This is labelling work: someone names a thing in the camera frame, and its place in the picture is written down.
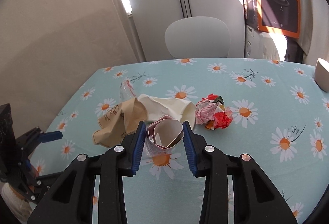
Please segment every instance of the daisy print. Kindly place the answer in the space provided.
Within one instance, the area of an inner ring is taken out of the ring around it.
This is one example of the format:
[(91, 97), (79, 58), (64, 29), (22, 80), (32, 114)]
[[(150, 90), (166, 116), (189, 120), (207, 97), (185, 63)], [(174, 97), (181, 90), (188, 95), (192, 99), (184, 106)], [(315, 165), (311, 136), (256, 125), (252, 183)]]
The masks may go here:
[(148, 86), (153, 86), (157, 83), (157, 79), (154, 77), (151, 78), (146, 78), (146, 80), (143, 81), (143, 86), (148, 87)]
[(242, 126), (246, 128), (248, 126), (248, 121), (251, 124), (255, 124), (255, 120), (258, 120), (257, 116), (258, 113), (256, 112), (258, 109), (252, 109), (254, 103), (248, 103), (247, 100), (242, 101), (232, 101), (233, 104), (237, 108), (231, 107), (231, 111), (233, 112), (233, 120), (236, 124), (238, 124), (242, 120)]
[(323, 124), (322, 124), (322, 122), (321, 122), (321, 120), (319, 119), (319, 117), (315, 117), (315, 119), (314, 119), (314, 123), (315, 123), (315, 128), (318, 130), (318, 131), (322, 131), (322, 126), (323, 126)]
[(304, 204), (302, 204), (302, 203), (296, 203), (295, 206), (290, 207), (290, 209), (297, 221), (298, 221), (298, 218), (300, 217), (300, 215), (303, 213), (303, 211), (302, 211), (303, 207), (304, 207)]
[(91, 89), (88, 89), (87, 91), (85, 91), (82, 95), (81, 95), (81, 97), (80, 97), (80, 99), (81, 100), (87, 100), (89, 97), (92, 97), (93, 95), (93, 93), (95, 92), (95, 88), (94, 87), (92, 87)]
[(186, 66), (187, 64), (193, 65), (193, 62), (196, 62), (193, 58), (182, 58), (175, 60), (176, 64), (181, 64), (183, 66)]
[(162, 61), (149, 62), (148, 64), (158, 64), (160, 62), (162, 62)]
[(180, 98), (189, 100), (189, 98), (198, 98), (197, 96), (193, 96), (191, 94), (196, 93), (194, 90), (194, 86), (190, 86), (186, 88), (186, 85), (182, 85), (182, 87), (179, 89), (177, 86), (174, 86), (174, 90), (167, 90), (169, 93), (166, 94), (169, 98)]
[(113, 67), (107, 67), (103, 69), (103, 73), (107, 73), (113, 70)]
[(180, 153), (157, 155), (141, 160), (140, 165), (142, 166), (152, 164), (150, 168), (150, 173), (153, 176), (156, 176), (157, 180), (159, 179), (161, 169), (163, 168), (167, 176), (169, 176), (169, 178), (173, 180), (175, 175), (172, 169), (177, 170), (184, 168), (182, 165), (176, 162), (176, 159), (180, 156)]
[(292, 160), (294, 158), (293, 153), (297, 153), (297, 150), (294, 146), (296, 142), (294, 141), (293, 137), (291, 136), (291, 132), (287, 132), (286, 129), (281, 132), (280, 128), (276, 128), (276, 134), (272, 133), (272, 140), (270, 141), (271, 144), (275, 144), (276, 146), (271, 148), (272, 154), (280, 154), (280, 163), (283, 160), (287, 161)]
[(329, 99), (323, 98), (322, 100), (324, 102), (323, 106), (326, 107), (327, 112), (329, 112)]
[(46, 164), (44, 163), (44, 159), (39, 159), (37, 161), (36, 166), (35, 166), (36, 170), (39, 173), (39, 176), (42, 175), (42, 173), (44, 172), (45, 167), (46, 167)]
[(254, 82), (247, 80), (240, 74), (236, 74), (236, 73), (232, 72), (232, 73), (230, 73), (230, 76), (234, 79), (234, 81), (236, 81), (237, 85), (241, 86), (242, 84), (245, 84), (245, 85), (249, 86), (250, 88), (256, 86), (256, 84)]
[(59, 130), (61, 132), (65, 132), (65, 127), (67, 126), (68, 120), (63, 118), (62, 121), (57, 125), (56, 130)]
[(222, 73), (222, 72), (226, 72), (226, 66), (221, 64), (221, 63), (214, 63), (214, 64), (209, 64), (207, 66), (208, 71), (212, 72), (212, 73)]
[(315, 83), (315, 80), (314, 80), (314, 77), (313, 76), (309, 76), (310, 77), (310, 80)]
[(73, 119), (77, 118), (78, 115), (79, 115), (79, 112), (78, 111), (74, 111), (73, 113), (70, 114), (69, 119), (70, 120), (73, 120)]
[(323, 155), (327, 155), (325, 149), (327, 148), (324, 145), (324, 139), (321, 138), (321, 135), (313, 130), (314, 137), (310, 134), (310, 144), (312, 145), (311, 151), (313, 152), (313, 156), (316, 157), (318, 155), (319, 159), (323, 160)]
[(295, 88), (293, 88), (291, 86), (292, 90), (290, 90), (290, 92), (292, 92), (292, 95), (295, 96), (295, 99), (299, 99), (300, 103), (304, 103), (304, 104), (308, 104), (310, 101), (308, 100), (308, 98), (310, 96), (305, 95), (305, 91), (303, 91), (303, 89), (301, 87), (297, 87), (295, 86)]
[(72, 153), (75, 152), (75, 148), (74, 146), (74, 142), (72, 141), (67, 141), (64, 143), (64, 145), (62, 146), (62, 149), (60, 150), (60, 155), (62, 156), (63, 159), (67, 159), (69, 155), (72, 155)]
[(105, 115), (115, 104), (116, 101), (113, 98), (104, 99), (103, 103), (98, 103), (97, 108), (95, 110), (97, 117), (99, 117), (101, 114)]
[(300, 68), (294, 68), (294, 70), (295, 70), (295, 72), (298, 73), (300, 76), (303, 76), (303, 77), (306, 76), (305, 72), (304, 72), (302, 69), (300, 69)]
[(275, 59), (268, 60), (268, 62), (278, 67), (284, 67), (284, 65), (280, 61), (277, 61)]
[(128, 73), (127, 70), (121, 70), (121, 71), (118, 71), (115, 75), (113, 75), (113, 78), (114, 79), (118, 79), (120, 77), (123, 77), (124, 74)]
[(93, 195), (93, 210), (98, 211), (98, 195), (99, 195), (99, 189), (94, 190), (94, 195)]
[(273, 81), (273, 79), (269, 78), (268, 76), (262, 76), (261, 80), (268, 86), (275, 86), (275, 82)]

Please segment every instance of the light blue tablecloth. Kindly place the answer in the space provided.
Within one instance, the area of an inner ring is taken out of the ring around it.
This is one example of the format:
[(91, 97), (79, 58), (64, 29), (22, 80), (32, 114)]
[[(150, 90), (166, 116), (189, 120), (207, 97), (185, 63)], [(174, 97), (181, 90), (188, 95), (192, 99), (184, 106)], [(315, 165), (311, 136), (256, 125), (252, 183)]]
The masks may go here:
[[(214, 93), (232, 107), (235, 122), (215, 131), (196, 125), (194, 132), (225, 154), (249, 153), (284, 193), (298, 223), (302, 223), (329, 179), (325, 152), (329, 94), (317, 86), (313, 75), (314, 67), (308, 65), (236, 58), (169, 60), (101, 69), (81, 86), (48, 128), (61, 130), (63, 139), (40, 145), (31, 163), (45, 175), (64, 170), (80, 153), (104, 153), (107, 148), (93, 145), (92, 133), (99, 129), (97, 119), (103, 109), (119, 103), (120, 84), (126, 77), (139, 94), (185, 97), (197, 103)], [(128, 223), (198, 223), (204, 182), (189, 171), (182, 142), (170, 158), (142, 157), (136, 176), (123, 180)], [(95, 189), (96, 212), (98, 186)]]

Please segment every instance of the white chair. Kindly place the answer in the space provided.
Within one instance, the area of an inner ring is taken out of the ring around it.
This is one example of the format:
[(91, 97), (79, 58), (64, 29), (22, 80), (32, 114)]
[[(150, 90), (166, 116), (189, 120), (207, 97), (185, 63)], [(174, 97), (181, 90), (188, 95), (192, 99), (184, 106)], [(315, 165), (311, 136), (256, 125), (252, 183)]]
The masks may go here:
[(211, 17), (175, 21), (167, 28), (164, 40), (175, 58), (227, 57), (230, 49), (227, 26)]

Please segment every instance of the metal screw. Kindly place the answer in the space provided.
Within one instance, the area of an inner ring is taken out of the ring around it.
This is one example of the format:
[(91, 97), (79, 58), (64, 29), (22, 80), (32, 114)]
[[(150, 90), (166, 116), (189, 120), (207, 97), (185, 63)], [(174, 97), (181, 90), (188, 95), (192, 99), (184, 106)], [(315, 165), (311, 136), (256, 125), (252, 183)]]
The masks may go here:
[(114, 151), (117, 152), (117, 153), (122, 152), (123, 149), (124, 149), (124, 147), (121, 146), (121, 145), (118, 145), (118, 146), (115, 146), (115, 147), (114, 147)]
[(251, 157), (247, 154), (243, 154), (241, 158), (243, 161), (247, 161), (247, 162), (251, 160)]
[(84, 155), (84, 154), (80, 154), (79, 156), (78, 156), (78, 161), (84, 161), (84, 160), (86, 160), (87, 159), (87, 156), (86, 155)]
[(205, 146), (205, 150), (206, 150), (206, 152), (213, 152), (214, 150), (215, 150), (215, 148), (213, 147), (213, 146), (210, 146), (210, 145), (207, 145), (207, 146)]

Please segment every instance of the white cup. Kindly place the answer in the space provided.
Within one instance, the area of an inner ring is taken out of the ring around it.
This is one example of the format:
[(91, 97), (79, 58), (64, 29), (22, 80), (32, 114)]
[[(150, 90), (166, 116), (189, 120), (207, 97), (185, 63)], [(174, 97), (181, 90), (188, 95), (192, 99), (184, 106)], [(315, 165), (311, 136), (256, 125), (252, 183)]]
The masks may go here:
[(317, 59), (314, 80), (325, 92), (329, 92), (329, 63), (322, 58)]

